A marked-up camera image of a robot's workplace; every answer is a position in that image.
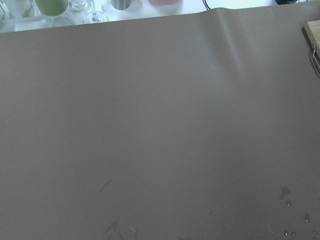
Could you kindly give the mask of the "steel cup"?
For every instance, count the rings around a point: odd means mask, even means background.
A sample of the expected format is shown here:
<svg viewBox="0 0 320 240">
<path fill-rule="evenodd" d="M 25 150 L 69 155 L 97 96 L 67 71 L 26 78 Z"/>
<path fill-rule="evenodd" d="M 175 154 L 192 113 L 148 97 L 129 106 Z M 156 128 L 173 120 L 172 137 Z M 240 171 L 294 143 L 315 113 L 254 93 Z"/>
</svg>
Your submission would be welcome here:
<svg viewBox="0 0 320 240">
<path fill-rule="evenodd" d="M 116 10 L 126 10 L 131 5 L 131 0 L 111 0 L 111 5 Z"/>
</svg>

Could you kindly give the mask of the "green cup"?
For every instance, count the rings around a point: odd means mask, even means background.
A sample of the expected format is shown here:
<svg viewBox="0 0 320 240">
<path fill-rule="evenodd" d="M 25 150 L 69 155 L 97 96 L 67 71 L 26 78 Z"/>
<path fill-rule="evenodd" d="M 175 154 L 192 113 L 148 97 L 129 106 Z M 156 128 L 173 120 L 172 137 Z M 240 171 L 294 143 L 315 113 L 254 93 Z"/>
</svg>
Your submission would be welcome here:
<svg viewBox="0 0 320 240">
<path fill-rule="evenodd" d="M 39 11 L 46 16 L 58 16 L 68 7 L 67 0 L 35 0 Z"/>
</svg>

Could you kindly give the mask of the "brown table mat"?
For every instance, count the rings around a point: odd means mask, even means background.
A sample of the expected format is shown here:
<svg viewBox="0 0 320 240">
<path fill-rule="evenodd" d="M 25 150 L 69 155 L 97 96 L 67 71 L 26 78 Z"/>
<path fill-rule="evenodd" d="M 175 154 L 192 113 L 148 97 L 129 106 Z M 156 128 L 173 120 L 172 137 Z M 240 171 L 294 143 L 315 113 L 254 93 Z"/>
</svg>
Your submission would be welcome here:
<svg viewBox="0 0 320 240">
<path fill-rule="evenodd" d="M 317 1 L 3 33 L 3 240 L 317 240 Z"/>
</svg>

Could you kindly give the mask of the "pink bowl with ice cubes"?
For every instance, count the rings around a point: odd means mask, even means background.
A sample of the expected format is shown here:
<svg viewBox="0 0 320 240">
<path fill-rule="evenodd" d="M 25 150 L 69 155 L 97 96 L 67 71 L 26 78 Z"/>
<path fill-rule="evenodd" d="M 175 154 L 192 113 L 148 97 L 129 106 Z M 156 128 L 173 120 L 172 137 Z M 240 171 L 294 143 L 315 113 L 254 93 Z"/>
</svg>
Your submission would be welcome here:
<svg viewBox="0 0 320 240">
<path fill-rule="evenodd" d="M 181 0 L 149 0 L 154 5 L 173 5 L 179 3 Z"/>
</svg>

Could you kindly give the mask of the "wine glass lying down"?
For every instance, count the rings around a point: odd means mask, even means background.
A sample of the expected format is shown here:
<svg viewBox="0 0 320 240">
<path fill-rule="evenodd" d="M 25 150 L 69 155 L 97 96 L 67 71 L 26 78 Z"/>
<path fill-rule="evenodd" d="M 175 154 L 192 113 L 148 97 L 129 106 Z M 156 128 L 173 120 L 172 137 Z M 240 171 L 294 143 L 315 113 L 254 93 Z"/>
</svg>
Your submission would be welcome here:
<svg viewBox="0 0 320 240">
<path fill-rule="evenodd" d="M 87 3 L 91 11 L 84 16 L 83 24 L 106 23 L 109 21 L 109 18 L 103 12 L 96 10 L 94 0 L 88 0 Z"/>
</svg>

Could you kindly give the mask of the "wooden cutting board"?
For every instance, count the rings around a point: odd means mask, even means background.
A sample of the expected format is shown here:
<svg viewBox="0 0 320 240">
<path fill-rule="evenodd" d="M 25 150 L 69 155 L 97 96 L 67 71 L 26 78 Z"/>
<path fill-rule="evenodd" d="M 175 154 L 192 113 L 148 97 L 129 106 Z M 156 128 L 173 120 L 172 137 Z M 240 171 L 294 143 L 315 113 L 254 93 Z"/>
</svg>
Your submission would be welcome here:
<svg viewBox="0 0 320 240">
<path fill-rule="evenodd" d="M 310 61 L 315 73 L 320 77 L 320 21 L 308 21 L 304 25 L 306 36 L 310 43 Z"/>
</svg>

